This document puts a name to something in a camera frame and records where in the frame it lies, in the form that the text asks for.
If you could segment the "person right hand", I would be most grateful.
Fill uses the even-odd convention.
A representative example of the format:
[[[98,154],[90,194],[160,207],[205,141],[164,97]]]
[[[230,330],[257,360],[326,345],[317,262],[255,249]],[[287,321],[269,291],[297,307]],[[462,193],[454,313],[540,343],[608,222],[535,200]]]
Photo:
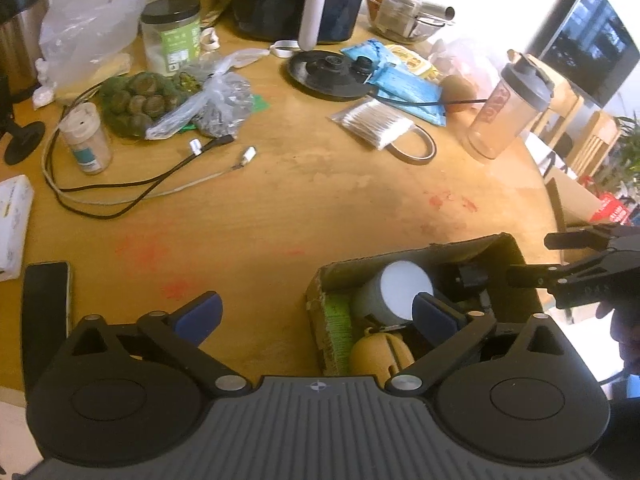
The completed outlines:
[[[639,374],[639,297],[608,292],[597,306],[596,318],[612,314],[610,335],[618,343],[624,370]]]

